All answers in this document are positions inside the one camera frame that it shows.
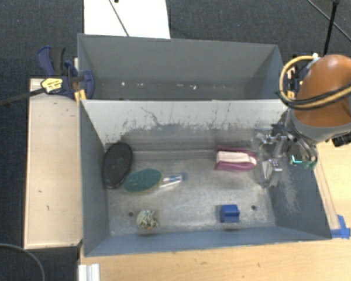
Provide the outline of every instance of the blue clamp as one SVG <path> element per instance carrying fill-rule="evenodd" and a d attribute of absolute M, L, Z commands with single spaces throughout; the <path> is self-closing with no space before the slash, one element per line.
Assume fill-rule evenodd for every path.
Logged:
<path fill-rule="evenodd" d="M 220 222 L 239 222 L 239 215 L 237 205 L 222 205 L 220 208 Z"/>
<path fill-rule="evenodd" d="M 36 53 L 37 63 L 47 77 L 57 76 L 62 79 L 63 90 L 57 92 L 57 95 L 74 99 L 74 93 L 77 90 L 73 88 L 73 83 L 78 83 L 78 88 L 85 90 L 87 99 L 91 99 L 95 90 L 92 71 L 83 71 L 81 76 L 78 76 L 78 71 L 72 62 L 63 61 L 64 52 L 64 47 L 42 47 Z"/>
<path fill-rule="evenodd" d="M 337 215 L 340 228 L 331 230 L 332 238 L 346 238 L 351 237 L 351 228 L 346 227 L 345 219 L 341 215 Z"/>

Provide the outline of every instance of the wire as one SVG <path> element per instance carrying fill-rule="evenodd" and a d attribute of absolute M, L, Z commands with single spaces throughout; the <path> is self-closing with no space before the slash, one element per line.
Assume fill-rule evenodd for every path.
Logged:
<path fill-rule="evenodd" d="M 325 12 L 323 12 L 321 9 L 319 9 L 319 8 L 317 7 L 317 5 L 315 5 L 311 0 L 307 0 L 307 1 L 308 1 L 315 9 L 317 9 L 324 17 L 326 17 L 327 20 L 330 20 L 330 17 L 328 17 L 327 14 L 326 14 Z M 349 37 L 349 36 L 347 35 L 347 33 L 344 32 L 344 31 L 342 30 L 342 28 L 340 28 L 335 22 L 333 23 L 333 25 L 334 25 L 340 32 L 342 32 L 342 34 L 347 38 L 347 40 L 349 40 L 349 41 L 351 42 L 351 37 Z"/>
<path fill-rule="evenodd" d="M 292 67 L 295 63 L 299 61 L 311 61 L 315 58 L 315 56 L 298 56 L 292 60 L 290 60 L 283 68 L 280 79 L 278 82 L 278 96 L 288 107 L 299 110 L 311 110 L 315 108 L 325 107 L 330 105 L 331 103 L 338 102 L 344 98 L 347 98 L 351 95 L 351 83 L 344 85 L 341 88 L 338 88 L 335 91 L 327 92 L 325 94 L 312 97 L 304 100 L 292 100 L 285 95 L 283 89 L 283 80 L 286 72 Z"/>
<path fill-rule="evenodd" d="M 126 30 L 125 25 L 122 23 L 121 18 L 119 17 L 119 15 L 118 15 L 118 13 L 117 13 L 115 7 L 113 6 L 112 1 L 109 0 L 109 3 L 111 4 L 111 7 L 112 7 L 113 11 L 115 12 L 115 14 L 116 14 L 116 16 L 117 16 L 117 19 L 118 19 L 119 23 L 121 24 L 122 29 L 123 29 L 123 31 L 125 32 L 126 36 L 129 36 L 128 31 Z"/>
<path fill-rule="evenodd" d="M 14 249 L 14 250 L 17 250 L 19 252 L 22 252 L 22 253 L 29 255 L 29 257 L 31 257 L 38 265 L 38 267 L 42 273 L 42 281 L 46 281 L 46 273 L 44 271 L 44 267 L 43 267 L 42 263 L 39 261 L 39 259 L 34 254 L 29 252 L 28 250 L 21 248 L 20 246 L 11 245 L 11 244 L 0 244 L 0 248 Z"/>

